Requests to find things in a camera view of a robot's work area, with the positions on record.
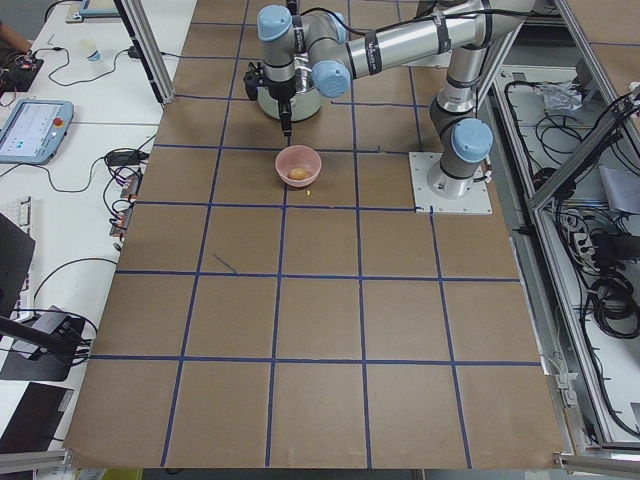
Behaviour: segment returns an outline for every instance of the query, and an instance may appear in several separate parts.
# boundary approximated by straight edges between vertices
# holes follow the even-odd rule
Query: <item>white mounting plate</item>
[[[427,185],[427,172],[433,164],[440,160],[441,153],[411,152],[409,165],[411,166],[411,181],[413,183],[413,199],[416,212],[429,213],[457,213],[461,215],[491,215],[491,201],[485,182],[473,183],[469,193],[457,200],[448,200],[435,194]],[[482,169],[478,167],[476,177],[482,177]]]

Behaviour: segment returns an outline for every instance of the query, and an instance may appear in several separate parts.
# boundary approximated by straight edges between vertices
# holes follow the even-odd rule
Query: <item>black monitor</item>
[[[0,214],[0,338],[6,335],[15,339],[0,379],[59,382],[69,374],[82,340],[84,319],[55,309],[25,322],[9,319],[34,250],[35,241]]]

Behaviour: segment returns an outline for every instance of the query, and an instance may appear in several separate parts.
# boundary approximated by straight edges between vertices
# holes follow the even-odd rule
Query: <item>blue joint cap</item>
[[[273,42],[291,28],[291,12],[282,5],[269,5],[258,13],[258,38],[262,42]]]
[[[340,12],[334,13],[344,23],[344,15],[342,15]],[[334,17],[333,15],[329,16],[331,17],[331,20],[333,20],[333,24],[336,26],[336,31],[338,32],[338,43],[345,43],[347,41],[347,30],[340,24],[338,20],[336,20],[336,17]]]
[[[453,127],[451,133],[453,151],[467,163],[484,160],[493,145],[491,129],[477,118],[465,118]]]
[[[323,97],[339,97],[351,85],[349,70],[335,60],[323,60],[316,63],[311,75],[313,76],[313,84]]]

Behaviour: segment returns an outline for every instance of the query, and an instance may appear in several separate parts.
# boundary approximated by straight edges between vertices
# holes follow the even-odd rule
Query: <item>black stand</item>
[[[41,340],[42,336],[46,336],[48,337],[48,345],[46,346],[49,347],[46,353],[36,352],[32,358],[25,358],[17,352],[9,352],[2,366],[2,370],[0,370],[0,380],[62,382],[69,376],[71,363],[74,361],[73,355],[82,340],[84,319],[66,316],[60,322],[60,326],[62,326],[63,323],[65,324],[64,333],[60,333],[60,329],[56,329],[56,331],[51,334],[31,328],[29,325],[35,321],[36,319],[34,318],[20,324],[12,320],[6,320],[6,322],[15,324],[10,327],[19,329],[22,335],[16,334],[16,330],[13,329],[11,332],[8,332],[6,328],[2,328],[2,326],[6,327],[7,324],[3,324],[2,321],[0,321],[0,333],[40,345],[44,342],[34,341],[32,335],[35,334],[39,340]],[[64,348],[56,348],[60,345],[64,345]]]

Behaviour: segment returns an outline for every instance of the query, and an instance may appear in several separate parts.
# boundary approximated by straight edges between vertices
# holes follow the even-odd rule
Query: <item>blue and white device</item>
[[[0,163],[47,163],[58,151],[73,119],[73,104],[20,100],[0,134]]]

